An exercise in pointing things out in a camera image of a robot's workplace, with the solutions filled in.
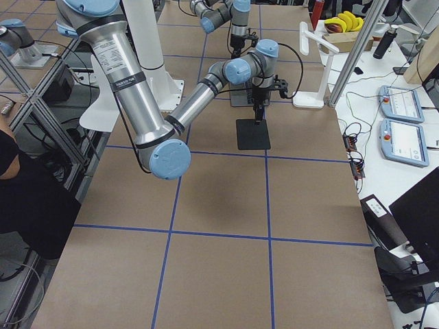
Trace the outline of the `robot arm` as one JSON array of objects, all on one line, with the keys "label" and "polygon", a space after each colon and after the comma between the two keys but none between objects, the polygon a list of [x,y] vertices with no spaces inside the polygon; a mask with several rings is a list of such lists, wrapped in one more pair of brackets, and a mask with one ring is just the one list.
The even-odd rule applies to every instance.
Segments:
[{"label": "robot arm", "polygon": [[220,93],[250,82],[260,122],[275,84],[279,45],[259,40],[244,56],[216,62],[186,96],[165,68],[151,1],[57,1],[60,34],[88,44],[128,131],[140,167],[164,180],[181,177],[191,154],[185,130]]},{"label": "robot arm", "polygon": [[225,23],[230,23],[229,45],[232,48],[231,58],[238,58],[245,49],[246,41],[250,47],[256,47],[258,36],[250,31],[249,16],[251,1],[220,1],[217,8],[213,6],[218,1],[190,1],[189,9],[200,19],[200,25],[206,34],[214,32]]}]

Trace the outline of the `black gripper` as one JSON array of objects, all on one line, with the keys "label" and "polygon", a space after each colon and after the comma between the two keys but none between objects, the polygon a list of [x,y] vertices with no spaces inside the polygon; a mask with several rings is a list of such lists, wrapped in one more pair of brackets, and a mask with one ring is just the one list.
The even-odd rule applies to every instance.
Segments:
[{"label": "black gripper", "polygon": [[246,30],[242,35],[231,34],[229,45],[233,48],[231,58],[239,58],[241,56],[241,50],[245,48],[246,41],[250,41],[250,47],[255,47],[258,42],[258,36],[256,32]]},{"label": "black gripper", "polygon": [[278,75],[252,78],[252,103],[255,125],[260,125],[263,121],[264,106],[270,101],[270,93],[272,91],[278,91],[281,98],[286,98],[288,83],[284,79],[279,79]]}]

